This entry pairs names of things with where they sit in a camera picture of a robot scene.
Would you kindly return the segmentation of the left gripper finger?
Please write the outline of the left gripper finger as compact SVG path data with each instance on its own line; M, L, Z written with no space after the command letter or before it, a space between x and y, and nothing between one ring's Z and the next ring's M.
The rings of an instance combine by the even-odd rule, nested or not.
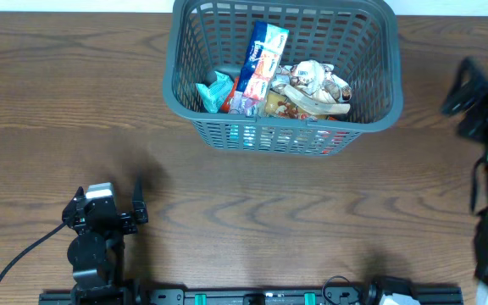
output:
M70 229L73 229L75 224L81 219L80 205L83 203L85 198L86 196L84 189L82 186L79 186L74 196L71 198L62 212L62 222Z
M133 215L137 224L146 224L148 222L148 212L143 197L141 177L138 177L136 180L131 202L133 206Z

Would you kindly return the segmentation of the white light-blue small packet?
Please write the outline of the white light-blue small packet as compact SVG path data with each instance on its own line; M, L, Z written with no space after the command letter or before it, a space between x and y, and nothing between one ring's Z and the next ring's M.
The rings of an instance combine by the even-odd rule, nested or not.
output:
M228 76L215 71L216 81L207 86L196 83L196 89L205 109L212 114L218 113L226 98L230 95L234 81Z

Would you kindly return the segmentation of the cream snack bag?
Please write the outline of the cream snack bag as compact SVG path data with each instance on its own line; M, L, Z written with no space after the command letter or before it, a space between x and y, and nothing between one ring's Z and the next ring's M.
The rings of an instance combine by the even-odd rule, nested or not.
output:
M347 103L352 98L352 88L341 77L333 72L334 66L323 64L324 67L324 89L332 96L337 103Z
M291 66L279 66L275 73L274 78L271 81L270 90L278 94L282 93L283 88L286 85L291 84Z
M302 111L311 115L348 114L349 102L337 103L324 89L324 67L315 60L302 61L291 66L291 84L286 85L281 95L286 96Z

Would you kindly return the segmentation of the red orange pasta package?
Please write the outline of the red orange pasta package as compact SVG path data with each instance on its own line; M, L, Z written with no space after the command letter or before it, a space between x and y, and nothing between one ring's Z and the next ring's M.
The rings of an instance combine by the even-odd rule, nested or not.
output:
M224 104L220 108L221 113L230 114L230 104L232 102L235 87L230 92L230 95L226 98ZM263 112L259 116L254 117L271 117L279 119L299 119L299 120L312 120L317 121L319 119L330 119L333 115L311 115L302 111L296 104L292 103L286 96L278 94L269 90L269 94L264 104Z

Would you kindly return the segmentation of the Kleenex tissue multipack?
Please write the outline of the Kleenex tissue multipack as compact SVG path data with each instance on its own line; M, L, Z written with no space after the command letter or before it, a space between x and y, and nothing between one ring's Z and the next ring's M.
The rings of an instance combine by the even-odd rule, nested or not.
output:
M288 36L287 29L263 21L255 22L230 104L230 114L254 117L263 112Z

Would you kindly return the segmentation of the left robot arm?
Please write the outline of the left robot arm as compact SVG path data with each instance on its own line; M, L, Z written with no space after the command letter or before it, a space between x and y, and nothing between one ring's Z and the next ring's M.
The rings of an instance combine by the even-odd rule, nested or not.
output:
M72 304L146 304L148 297L137 280L125 278L125 236L148 222L141 180L131 197L132 210L121 213L112 183L78 188L62 212L65 225L76 232L67 259L75 286Z

